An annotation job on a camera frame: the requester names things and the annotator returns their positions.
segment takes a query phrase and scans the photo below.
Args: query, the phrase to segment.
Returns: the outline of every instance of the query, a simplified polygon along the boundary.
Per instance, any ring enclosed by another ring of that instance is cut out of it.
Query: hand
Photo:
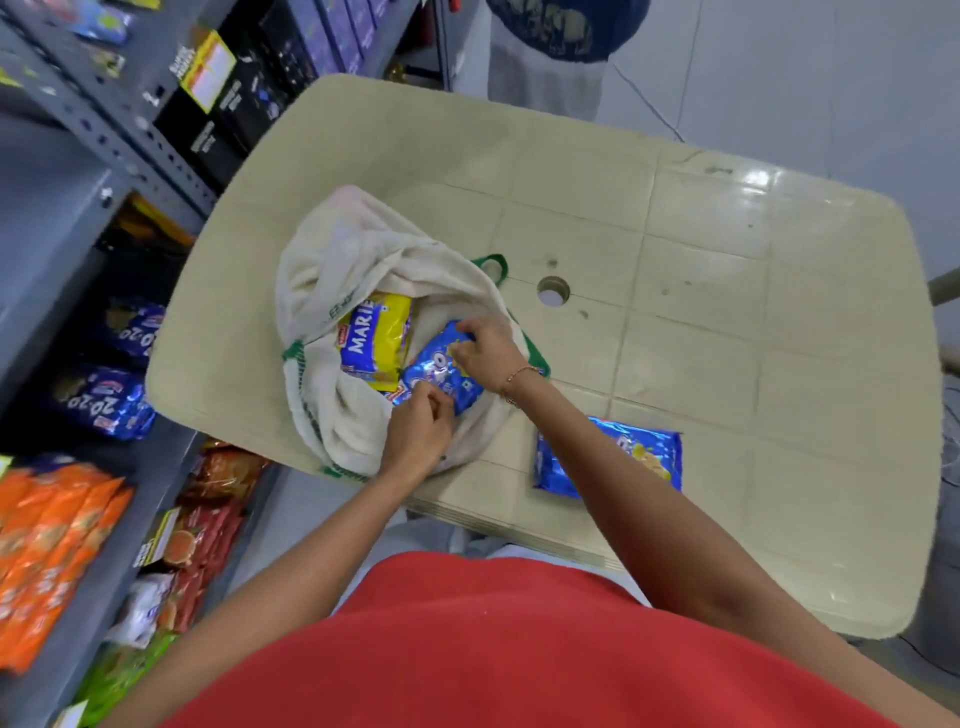
[[[450,347],[453,359],[484,389],[503,394],[507,379],[527,365],[514,343],[514,333],[505,316],[467,319],[457,330],[473,334],[476,341],[464,341]]]
[[[453,400],[429,382],[417,382],[410,399],[391,413],[379,474],[416,488],[440,462],[452,436]]]

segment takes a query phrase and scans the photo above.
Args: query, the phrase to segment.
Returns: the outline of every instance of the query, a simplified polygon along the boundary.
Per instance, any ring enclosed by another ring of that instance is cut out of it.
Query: green snack packet
[[[104,643],[74,698],[75,703],[87,701],[80,725],[92,728],[106,718],[176,638],[173,632],[157,630],[145,649]]]

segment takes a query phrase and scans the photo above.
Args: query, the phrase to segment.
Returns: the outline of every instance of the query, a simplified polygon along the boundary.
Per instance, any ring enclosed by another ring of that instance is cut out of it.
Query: oreo packet
[[[628,455],[639,460],[678,491],[682,489],[684,463],[679,432],[634,427],[611,420],[601,420],[599,417],[588,419]],[[537,433],[537,459],[534,463],[534,483],[535,487],[550,493],[580,497],[573,486],[573,481],[564,471],[564,466],[554,456],[553,450],[539,432]]]
[[[406,358],[412,306],[408,296],[373,291],[340,322],[340,368],[373,389],[394,391]]]
[[[76,364],[60,372],[45,404],[71,422],[117,440],[145,437],[156,416],[142,374],[98,364]]]
[[[472,341],[468,333],[457,330],[459,320],[454,320],[444,327],[444,330],[434,336],[423,351],[417,354],[400,378],[400,382],[393,392],[385,392],[386,398],[393,404],[400,404],[410,399],[414,386],[421,379],[435,385],[438,389],[453,398],[453,414],[459,415],[471,406],[480,395],[483,387],[476,379],[467,376],[450,354],[450,345],[461,341]]]
[[[94,327],[94,336],[146,366],[166,312],[166,307],[159,303],[112,299]]]

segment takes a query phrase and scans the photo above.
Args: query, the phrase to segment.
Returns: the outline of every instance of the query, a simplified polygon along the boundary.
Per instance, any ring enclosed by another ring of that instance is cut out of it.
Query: green bag handle
[[[507,274],[510,272],[510,266],[507,265],[507,258],[500,253],[493,253],[491,255],[484,255],[483,257],[475,258],[471,261],[471,263],[473,263],[473,265],[475,265],[477,268],[483,270],[484,264],[490,262],[491,260],[500,266],[500,275],[496,278],[490,276],[493,284],[499,288],[500,284],[507,279]],[[510,318],[516,321],[516,316],[514,316],[513,313],[510,314]],[[529,336],[527,336],[526,331],[523,332],[523,338],[527,342],[527,349],[530,351],[530,356],[527,358],[527,361],[529,361],[533,366],[537,367],[543,376],[550,376],[550,365],[547,363],[546,359],[543,358],[543,354],[540,353],[537,345],[531,341]]]

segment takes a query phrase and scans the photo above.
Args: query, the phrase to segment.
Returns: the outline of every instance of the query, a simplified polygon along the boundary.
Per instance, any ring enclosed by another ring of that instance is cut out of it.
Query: shelf price tag
[[[87,701],[83,700],[64,708],[60,717],[57,718],[57,722],[53,724],[53,728],[77,728],[80,725],[80,719],[84,717],[86,703]]]
[[[192,48],[181,47],[170,70],[180,88],[190,94],[204,113],[210,113],[237,59],[216,31],[204,29],[204,38]]]

